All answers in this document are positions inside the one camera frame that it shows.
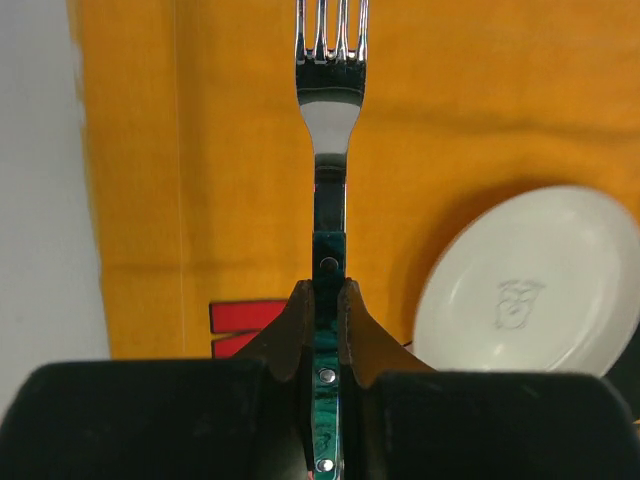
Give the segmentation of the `fork with teal handle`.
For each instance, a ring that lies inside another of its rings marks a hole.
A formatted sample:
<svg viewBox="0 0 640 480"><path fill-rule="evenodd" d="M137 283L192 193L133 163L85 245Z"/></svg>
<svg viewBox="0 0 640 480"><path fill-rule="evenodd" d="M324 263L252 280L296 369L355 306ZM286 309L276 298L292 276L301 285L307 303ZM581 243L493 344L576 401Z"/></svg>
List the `fork with teal handle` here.
<svg viewBox="0 0 640 480"><path fill-rule="evenodd" d="M312 286L312 467L315 479L342 474L338 297L346 270L347 152L366 85L370 4L361 2L358 37L348 43L349 4L337 10L336 44L328 44L328 7L316 4L314 44L306 46L306 4L296 4L295 80L301 115L314 155Z"/></svg>

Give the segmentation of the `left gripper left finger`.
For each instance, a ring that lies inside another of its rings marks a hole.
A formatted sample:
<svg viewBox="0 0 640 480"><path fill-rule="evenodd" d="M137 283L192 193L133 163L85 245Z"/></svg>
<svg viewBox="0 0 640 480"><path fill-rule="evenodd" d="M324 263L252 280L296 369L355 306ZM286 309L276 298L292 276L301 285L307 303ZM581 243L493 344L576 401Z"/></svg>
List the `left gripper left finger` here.
<svg viewBox="0 0 640 480"><path fill-rule="evenodd" d="M227 359L51 363L1 424L5 479L308 479L314 294Z"/></svg>

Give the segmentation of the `orange cartoon placemat cloth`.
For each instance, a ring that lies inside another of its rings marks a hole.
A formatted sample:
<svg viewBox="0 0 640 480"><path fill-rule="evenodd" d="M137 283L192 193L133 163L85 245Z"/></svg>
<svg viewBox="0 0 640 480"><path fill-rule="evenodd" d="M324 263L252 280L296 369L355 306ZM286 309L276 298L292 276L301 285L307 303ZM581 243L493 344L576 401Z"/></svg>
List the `orange cartoon placemat cloth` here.
<svg viewBox="0 0 640 480"><path fill-rule="evenodd" d="M72 1L116 358L206 356L209 305L311 270L291 1ZM635 1L374 1L347 270L399 341L469 222L554 184L639 208Z"/></svg>

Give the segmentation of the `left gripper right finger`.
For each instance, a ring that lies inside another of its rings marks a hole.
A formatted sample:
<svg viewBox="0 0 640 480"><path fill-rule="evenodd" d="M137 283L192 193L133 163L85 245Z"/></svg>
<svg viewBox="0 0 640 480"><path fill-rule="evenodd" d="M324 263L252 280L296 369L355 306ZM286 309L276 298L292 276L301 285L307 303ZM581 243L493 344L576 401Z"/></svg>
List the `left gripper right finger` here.
<svg viewBox="0 0 640 480"><path fill-rule="evenodd" d="M439 372L338 299L346 479L635 479L639 435L606 381L570 373Z"/></svg>

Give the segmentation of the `cream round plate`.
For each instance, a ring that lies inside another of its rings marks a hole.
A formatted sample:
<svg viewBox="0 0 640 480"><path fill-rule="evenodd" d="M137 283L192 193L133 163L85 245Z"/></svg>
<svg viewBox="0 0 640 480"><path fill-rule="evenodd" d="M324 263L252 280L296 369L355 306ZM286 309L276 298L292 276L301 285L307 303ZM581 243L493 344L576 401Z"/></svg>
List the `cream round plate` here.
<svg viewBox="0 0 640 480"><path fill-rule="evenodd" d="M602 376L638 324L638 222L605 193L554 186L502 202L448 246L412 347L440 371Z"/></svg>

